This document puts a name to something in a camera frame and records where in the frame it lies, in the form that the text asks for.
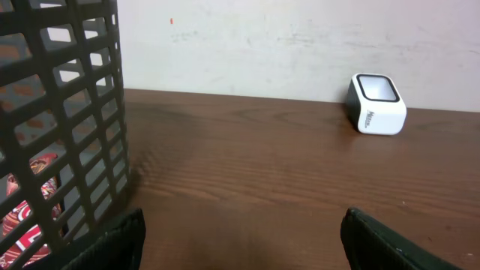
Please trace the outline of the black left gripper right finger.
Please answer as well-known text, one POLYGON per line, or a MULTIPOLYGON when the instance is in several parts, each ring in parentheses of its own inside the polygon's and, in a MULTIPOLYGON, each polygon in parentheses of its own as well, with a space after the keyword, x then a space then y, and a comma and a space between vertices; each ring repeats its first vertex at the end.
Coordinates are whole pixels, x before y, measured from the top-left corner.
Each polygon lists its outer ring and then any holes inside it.
POLYGON ((359 208, 346 210, 340 239, 351 269, 455 270, 359 208))

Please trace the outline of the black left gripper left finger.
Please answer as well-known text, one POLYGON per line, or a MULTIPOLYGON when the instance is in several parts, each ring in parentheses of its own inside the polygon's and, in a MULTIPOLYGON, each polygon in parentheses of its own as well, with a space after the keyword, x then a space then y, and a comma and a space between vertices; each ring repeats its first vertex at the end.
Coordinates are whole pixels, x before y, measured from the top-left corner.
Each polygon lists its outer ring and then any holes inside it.
POLYGON ((146 239, 140 208, 120 214, 58 252, 39 259, 28 270, 138 270, 146 239))

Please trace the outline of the red chocolate bar wrapper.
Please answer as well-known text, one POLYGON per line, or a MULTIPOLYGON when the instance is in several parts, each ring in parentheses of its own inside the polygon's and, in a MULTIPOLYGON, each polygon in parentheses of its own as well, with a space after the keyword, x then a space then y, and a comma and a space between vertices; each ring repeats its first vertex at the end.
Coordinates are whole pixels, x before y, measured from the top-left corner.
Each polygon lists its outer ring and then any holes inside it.
MULTIPOLYGON (((52 164, 58 158, 57 154, 48 153, 43 154, 40 157, 30 160, 30 167, 34 174, 41 173, 50 164, 52 164)), ((9 196, 16 192, 20 188, 16 177, 10 173, 7 175, 6 182, 6 195, 9 196)), ((56 176, 53 176, 48 181, 44 182, 40 187, 40 192, 45 200, 48 200, 52 195, 56 193, 58 189, 58 180, 56 176)), ((2 236, 7 236, 16 227, 18 227, 26 218, 32 213, 30 205, 23 200, 18 206, 13 208, 2 219, 2 236)), ((38 225, 34 225, 28 231, 26 231, 16 242, 8 248, 1 255, 1 269, 8 269, 18 257, 26 251, 37 238, 42 235, 41 228, 38 225)), ((32 264, 37 260, 40 260, 50 254, 50 249, 47 244, 44 244, 25 264, 32 264)))

